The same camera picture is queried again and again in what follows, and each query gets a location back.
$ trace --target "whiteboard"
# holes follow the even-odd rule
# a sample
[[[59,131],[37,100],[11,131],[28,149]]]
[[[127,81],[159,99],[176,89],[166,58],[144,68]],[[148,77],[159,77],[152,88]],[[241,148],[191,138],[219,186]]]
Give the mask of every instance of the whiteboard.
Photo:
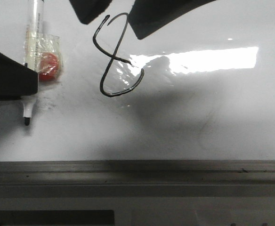
[[[60,37],[64,69],[38,93],[31,125],[20,101],[0,102],[0,161],[275,160],[275,0],[217,0],[138,40],[128,26],[118,55],[145,70],[140,85],[105,97],[110,60],[92,43],[114,0],[89,25],[69,1],[45,2],[46,33]],[[23,63],[26,2],[0,0],[0,52]],[[124,18],[99,43],[113,52]],[[125,76],[115,62],[111,83]]]

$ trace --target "black marker tip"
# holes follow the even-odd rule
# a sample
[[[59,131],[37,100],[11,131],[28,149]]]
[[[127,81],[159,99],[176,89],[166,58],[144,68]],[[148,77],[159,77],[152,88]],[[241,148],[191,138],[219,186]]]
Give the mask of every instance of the black marker tip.
[[[24,124],[25,124],[26,126],[30,125],[30,120],[31,120],[31,118],[25,117],[25,118],[24,118]]]

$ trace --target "black plastic object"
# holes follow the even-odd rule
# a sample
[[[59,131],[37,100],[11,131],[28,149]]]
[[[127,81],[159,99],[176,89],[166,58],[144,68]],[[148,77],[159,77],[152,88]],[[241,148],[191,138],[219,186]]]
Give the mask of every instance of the black plastic object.
[[[38,74],[0,53],[0,101],[37,93]]]
[[[112,0],[70,0],[75,13],[83,24],[89,24],[103,13]]]
[[[215,0],[136,0],[129,13],[129,24],[137,38],[143,39],[181,15],[212,1]]]

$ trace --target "white surface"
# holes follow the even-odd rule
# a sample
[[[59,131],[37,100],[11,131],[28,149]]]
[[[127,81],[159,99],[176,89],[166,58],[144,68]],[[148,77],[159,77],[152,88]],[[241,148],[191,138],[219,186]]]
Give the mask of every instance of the white surface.
[[[20,63],[24,2],[0,1],[0,51]],[[108,98],[99,82],[109,58],[92,35],[106,14],[132,4],[114,0],[83,25],[69,1],[45,3],[44,29],[60,36],[65,68],[57,85],[40,90],[30,127],[21,102],[0,102],[0,161],[274,160],[275,0],[217,0],[144,40],[128,27],[117,55],[144,67],[145,77],[133,92]],[[103,27],[104,49],[113,52],[123,23]],[[110,75],[124,78],[130,68],[118,72],[122,66]]]

